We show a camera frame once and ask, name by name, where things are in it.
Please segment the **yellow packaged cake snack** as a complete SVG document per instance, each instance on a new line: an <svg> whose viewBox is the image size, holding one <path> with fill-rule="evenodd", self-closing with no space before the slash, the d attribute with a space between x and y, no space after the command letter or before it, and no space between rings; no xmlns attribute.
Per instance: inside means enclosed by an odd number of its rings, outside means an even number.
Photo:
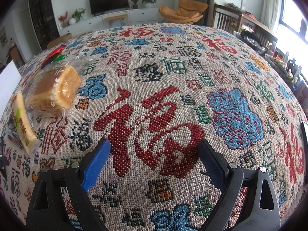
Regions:
<svg viewBox="0 0 308 231"><path fill-rule="evenodd" d="M27 155L34 157L41 141L37 138L24 105L23 94L17 91L12 97L13 124L7 127L7 136L19 148L23 148Z"/></svg>

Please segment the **bagged toast bread loaf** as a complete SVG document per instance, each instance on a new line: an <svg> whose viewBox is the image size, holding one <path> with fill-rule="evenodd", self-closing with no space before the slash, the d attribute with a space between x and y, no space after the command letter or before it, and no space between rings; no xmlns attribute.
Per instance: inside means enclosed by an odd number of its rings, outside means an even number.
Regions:
<svg viewBox="0 0 308 231"><path fill-rule="evenodd" d="M94 63L93 58L77 55L45 65L31 83L24 100L26 109L44 117L66 116L82 75Z"/></svg>

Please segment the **white storage box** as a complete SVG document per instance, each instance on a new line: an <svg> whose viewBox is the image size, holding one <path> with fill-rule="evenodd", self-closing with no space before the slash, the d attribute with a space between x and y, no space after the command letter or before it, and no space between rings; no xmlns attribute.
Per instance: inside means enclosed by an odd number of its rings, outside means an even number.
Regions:
<svg viewBox="0 0 308 231"><path fill-rule="evenodd" d="M3 116L5 107L20 81L21 74L14 61L11 60L1 72L0 76L0 117Z"/></svg>

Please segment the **red snack packet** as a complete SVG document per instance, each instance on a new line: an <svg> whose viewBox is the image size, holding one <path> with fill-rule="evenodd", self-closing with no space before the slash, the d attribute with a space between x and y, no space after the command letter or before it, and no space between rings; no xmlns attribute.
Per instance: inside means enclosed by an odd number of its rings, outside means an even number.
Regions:
<svg viewBox="0 0 308 231"><path fill-rule="evenodd" d="M58 47L56 47L56 49L54 49L42 62L42 66L46 66L48 64L50 64L51 62L53 62L60 54L61 52L66 48L66 45L60 45Z"/></svg>

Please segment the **green snack packet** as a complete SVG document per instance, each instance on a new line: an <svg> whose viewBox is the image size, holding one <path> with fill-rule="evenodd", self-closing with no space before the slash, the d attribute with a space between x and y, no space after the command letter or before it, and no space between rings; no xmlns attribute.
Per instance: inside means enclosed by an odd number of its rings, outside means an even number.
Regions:
<svg viewBox="0 0 308 231"><path fill-rule="evenodd" d="M53 63L66 59L66 55L59 55L53 60Z"/></svg>

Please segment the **patterned woven table cloth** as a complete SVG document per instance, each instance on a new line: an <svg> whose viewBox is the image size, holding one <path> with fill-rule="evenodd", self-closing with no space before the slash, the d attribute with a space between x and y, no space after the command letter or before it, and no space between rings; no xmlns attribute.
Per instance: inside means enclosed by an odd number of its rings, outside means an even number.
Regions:
<svg viewBox="0 0 308 231"><path fill-rule="evenodd" d="M111 154L88 194L109 230L197 230L220 197L198 153L264 166L284 222L304 192L305 113L288 85L233 35L190 24L105 29L64 44L82 57L67 116L33 116L33 157L8 139L1 198L21 222L41 170L79 162L101 138Z"/></svg>

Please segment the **cardboard box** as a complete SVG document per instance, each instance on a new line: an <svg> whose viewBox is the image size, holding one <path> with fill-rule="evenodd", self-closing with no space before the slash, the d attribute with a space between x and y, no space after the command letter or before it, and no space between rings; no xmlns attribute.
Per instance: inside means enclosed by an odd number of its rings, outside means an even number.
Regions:
<svg viewBox="0 0 308 231"><path fill-rule="evenodd" d="M57 45L59 45L60 43L64 43L67 42L68 40L70 40L72 38L72 34L71 33L67 33L63 36L60 36L58 38L56 38L55 40L52 40L51 42L48 43L47 48L51 49Z"/></svg>

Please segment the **red flower vase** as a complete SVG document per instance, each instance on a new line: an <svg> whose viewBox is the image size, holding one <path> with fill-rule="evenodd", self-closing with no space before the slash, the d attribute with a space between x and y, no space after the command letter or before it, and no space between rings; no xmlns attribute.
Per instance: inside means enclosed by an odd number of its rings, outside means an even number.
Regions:
<svg viewBox="0 0 308 231"><path fill-rule="evenodd" d="M68 11L65 12L64 15L59 15L58 20L62 25L62 28L65 28L68 26Z"/></svg>

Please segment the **green plant white pot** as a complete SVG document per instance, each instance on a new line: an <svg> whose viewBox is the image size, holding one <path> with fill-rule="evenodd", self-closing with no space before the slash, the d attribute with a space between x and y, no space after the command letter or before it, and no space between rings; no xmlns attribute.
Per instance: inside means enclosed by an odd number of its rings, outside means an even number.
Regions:
<svg viewBox="0 0 308 231"><path fill-rule="evenodd" d="M84 8L79 8L76 9L73 14L71 19L68 21L69 25L73 25L79 21L81 21L83 19L83 14L86 12L86 10Z"/></svg>

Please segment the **dark wooden chair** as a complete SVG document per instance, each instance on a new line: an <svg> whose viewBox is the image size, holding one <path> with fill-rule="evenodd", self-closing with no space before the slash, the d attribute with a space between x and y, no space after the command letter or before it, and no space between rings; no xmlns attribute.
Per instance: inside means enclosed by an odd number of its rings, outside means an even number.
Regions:
<svg viewBox="0 0 308 231"><path fill-rule="evenodd" d="M233 34L239 32L242 26L244 14L236 9L224 5L214 4L212 28L224 30Z"/></svg>

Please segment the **black bookshelf cabinet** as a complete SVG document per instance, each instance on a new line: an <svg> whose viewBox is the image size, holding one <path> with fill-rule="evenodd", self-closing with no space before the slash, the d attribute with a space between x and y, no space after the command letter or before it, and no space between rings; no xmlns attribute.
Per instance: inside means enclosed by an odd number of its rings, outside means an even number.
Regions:
<svg viewBox="0 0 308 231"><path fill-rule="evenodd" d="M28 0L30 16L41 50L59 37L51 0Z"/></svg>

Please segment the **small wooden bench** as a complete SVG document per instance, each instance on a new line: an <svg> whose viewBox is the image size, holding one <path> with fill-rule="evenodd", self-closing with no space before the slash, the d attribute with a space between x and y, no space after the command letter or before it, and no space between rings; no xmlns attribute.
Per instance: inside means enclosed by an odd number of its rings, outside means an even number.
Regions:
<svg viewBox="0 0 308 231"><path fill-rule="evenodd" d="M121 26L125 26L125 20L128 18L128 14L121 14L121 15L116 15L116 16L111 16L111 17L106 17L103 19L104 22L108 22L109 27L113 27L113 22L115 20L118 20L120 22Z"/></svg>

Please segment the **orange lounge chair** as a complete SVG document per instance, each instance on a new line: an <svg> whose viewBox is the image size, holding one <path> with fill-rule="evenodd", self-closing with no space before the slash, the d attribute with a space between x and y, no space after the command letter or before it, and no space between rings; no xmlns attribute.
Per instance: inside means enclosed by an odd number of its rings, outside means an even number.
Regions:
<svg viewBox="0 0 308 231"><path fill-rule="evenodd" d="M171 23L194 24L203 18L204 12L208 9L207 3L194 0L178 0L178 9L173 10L166 5L159 9L160 15Z"/></svg>

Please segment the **white tv cabinet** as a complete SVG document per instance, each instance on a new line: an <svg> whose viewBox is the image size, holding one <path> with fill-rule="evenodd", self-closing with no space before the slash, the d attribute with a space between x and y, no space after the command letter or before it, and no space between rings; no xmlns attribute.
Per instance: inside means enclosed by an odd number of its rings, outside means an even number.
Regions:
<svg viewBox="0 0 308 231"><path fill-rule="evenodd" d="M81 20L59 30L59 35L71 34L73 37L97 30L113 27L130 26L134 24L157 23L157 8L142 8L107 13Z"/></svg>

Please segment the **black television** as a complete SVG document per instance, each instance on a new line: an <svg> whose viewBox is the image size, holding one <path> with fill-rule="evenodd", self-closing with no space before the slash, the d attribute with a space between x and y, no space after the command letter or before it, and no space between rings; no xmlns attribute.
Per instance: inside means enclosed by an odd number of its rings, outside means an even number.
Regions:
<svg viewBox="0 0 308 231"><path fill-rule="evenodd" d="M128 0L89 0L92 15L129 7Z"/></svg>

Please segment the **small potted plant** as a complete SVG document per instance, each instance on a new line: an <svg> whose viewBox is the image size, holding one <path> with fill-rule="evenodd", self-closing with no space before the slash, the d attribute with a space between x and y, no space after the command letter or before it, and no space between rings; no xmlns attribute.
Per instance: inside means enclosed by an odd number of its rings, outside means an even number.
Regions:
<svg viewBox="0 0 308 231"><path fill-rule="evenodd" d="M138 8L138 1L139 0L131 0L131 2L133 3L133 9L137 9Z"/></svg>

